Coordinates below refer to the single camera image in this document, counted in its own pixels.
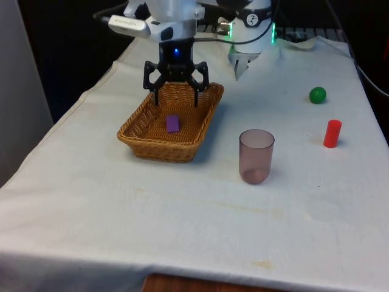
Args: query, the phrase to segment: white tablecloth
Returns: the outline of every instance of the white tablecloth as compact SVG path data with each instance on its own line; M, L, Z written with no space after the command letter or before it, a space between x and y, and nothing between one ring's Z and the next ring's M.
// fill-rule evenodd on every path
M336 44L346 49L344 44ZM139 40L0 191L0 290L138 291L149 273L298 291L389 291L389 151L353 62L317 43L273 46L236 82L219 44L196 44L225 94L196 159L137 159L116 132L147 95ZM324 87L328 100L309 102ZM330 119L344 126L323 147ZM276 138L260 186L238 137Z

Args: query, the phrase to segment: green ball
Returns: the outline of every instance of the green ball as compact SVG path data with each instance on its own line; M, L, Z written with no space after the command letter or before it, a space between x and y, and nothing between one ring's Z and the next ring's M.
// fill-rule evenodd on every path
M309 99L312 103L319 105L322 102L326 100L327 92L322 87L316 87L311 90L311 93L309 94Z

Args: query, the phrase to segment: purple object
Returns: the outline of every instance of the purple object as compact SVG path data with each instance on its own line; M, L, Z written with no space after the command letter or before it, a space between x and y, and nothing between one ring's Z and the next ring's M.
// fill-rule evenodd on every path
M180 132L180 124L177 115L166 117L166 128L168 130L168 133Z

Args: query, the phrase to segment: white wall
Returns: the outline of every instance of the white wall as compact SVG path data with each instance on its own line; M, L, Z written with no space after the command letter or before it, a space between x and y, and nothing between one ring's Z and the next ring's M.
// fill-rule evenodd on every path
M0 186L52 126L16 0L0 0Z

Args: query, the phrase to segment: wicker basket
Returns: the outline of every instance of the wicker basket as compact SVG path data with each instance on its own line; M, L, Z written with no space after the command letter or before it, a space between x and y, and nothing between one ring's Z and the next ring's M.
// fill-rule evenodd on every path
M195 157L223 95L223 86L211 83L194 106L194 90L186 83L168 83L159 91L159 106L150 93L117 133L140 158L190 162ZM168 133L166 116L178 115L180 132Z

